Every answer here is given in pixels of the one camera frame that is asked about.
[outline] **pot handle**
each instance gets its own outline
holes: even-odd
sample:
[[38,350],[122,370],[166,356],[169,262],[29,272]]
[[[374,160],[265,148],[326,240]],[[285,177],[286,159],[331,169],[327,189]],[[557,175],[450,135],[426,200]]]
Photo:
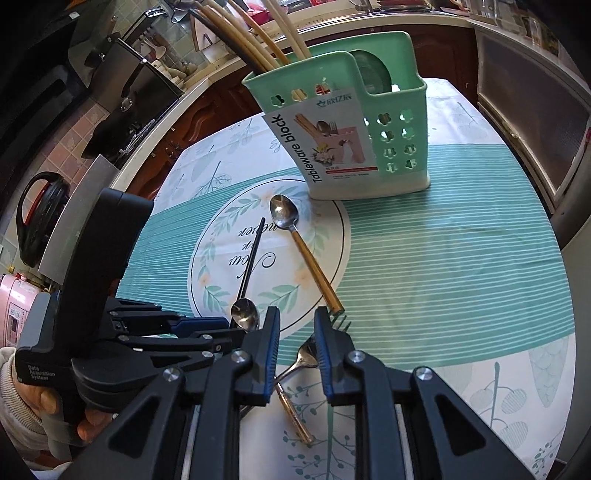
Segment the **pot handle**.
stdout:
[[29,180],[29,183],[27,183],[27,186],[25,187],[23,193],[21,194],[21,197],[18,199],[17,238],[18,238],[18,247],[21,251],[24,249],[25,242],[27,241],[27,230],[28,229],[27,229],[27,226],[25,225],[24,220],[22,219],[22,204],[25,201],[25,198],[27,197],[27,193],[29,192],[29,190],[31,189],[31,187],[33,186],[33,184],[37,180],[47,180],[49,183],[51,183],[52,181],[56,181],[59,179],[63,179],[63,177],[59,173],[56,173],[53,171],[42,171],[41,173],[38,173],[37,175],[35,175],[31,180]]

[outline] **human hand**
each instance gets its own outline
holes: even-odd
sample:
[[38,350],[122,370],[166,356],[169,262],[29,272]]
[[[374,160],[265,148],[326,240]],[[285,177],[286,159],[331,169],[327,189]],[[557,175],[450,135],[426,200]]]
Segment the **human hand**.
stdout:
[[[33,387],[18,381],[17,373],[12,363],[12,383],[18,395],[29,408],[37,415],[41,413],[56,414],[59,411],[57,393],[52,388]],[[85,442],[94,440],[100,432],[111,422],[113,415],[102,411],[87,408],[85,419],[78,424],[77,432]]]

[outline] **rice cooker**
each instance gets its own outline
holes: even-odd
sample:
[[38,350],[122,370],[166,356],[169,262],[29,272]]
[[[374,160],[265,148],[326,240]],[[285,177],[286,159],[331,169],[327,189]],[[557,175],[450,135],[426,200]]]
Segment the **rice cooker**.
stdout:
[[33,300],[40,291],[20,275],[3,276],[0,283],[0,346],[16,347]]

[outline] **tablecloth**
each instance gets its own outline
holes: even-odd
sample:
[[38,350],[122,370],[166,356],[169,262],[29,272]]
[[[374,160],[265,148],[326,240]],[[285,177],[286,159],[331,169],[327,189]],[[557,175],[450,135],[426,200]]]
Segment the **tablecloth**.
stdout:
[[[560,251],[510,150],[447,81],[427,79],[424,192],[316,202],[260,115],[185,150],[155,200],[118,296],[185,314],[228,315],[261,216],[248,297],[282,312],[278,371],[323,304],[289,234],[270,222],[284,193],[345,305],[356,348],[435,370],[537,478],[569,412],[574,323]],[[241,478],[352,479],[351,408],[332,408],[316,370],[284,385],[316,440],[297,439],[276,398],[242,423]]]

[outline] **gold handle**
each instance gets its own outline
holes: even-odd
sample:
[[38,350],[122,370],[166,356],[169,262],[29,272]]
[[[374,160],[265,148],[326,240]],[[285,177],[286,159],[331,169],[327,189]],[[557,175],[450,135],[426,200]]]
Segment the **gold handle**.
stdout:
[[283,405],[283,409],[287,412],[291,422],[295,427],[295,432],[306,445],[310,445],[314,441],[314,437],[312,436],[306,425],[304,425],[304,423],[297,416],[294,404],[291,402],[290,398],[283,390],[281,384],[278,383],[277,385],[275,385],[275,390],[277,392],[277,396],[279,396],[279,401],[281,402],[281,405]]
[[336,296],[336,293],[333,290],[333,287],[330,284],[330,282],[324,276],[322,269],[318,265],[318,262],[314,258],[314,255],[312,255],[312,252],[308,248],[308,245],[306,245],[306,242],[304,242],[304,239],[301,237],[300,233],[297,230],[292,231],[291,235],[293,236],[296,242],[295,244],[297,245],[298,250],[302,254],[302,257],[304,257],[304,261],[306,262],[306,265],[308,265],[308,268],[310,269],[310,273],[312,274],[312,277],[314,278],[316,285],[318,285],[318,288],[320,289],[322,296],[326,300],[326,304],[328,305],[330,312],[334,315],[340,315],[345,311],[345,309],[343,308],[343,304]]

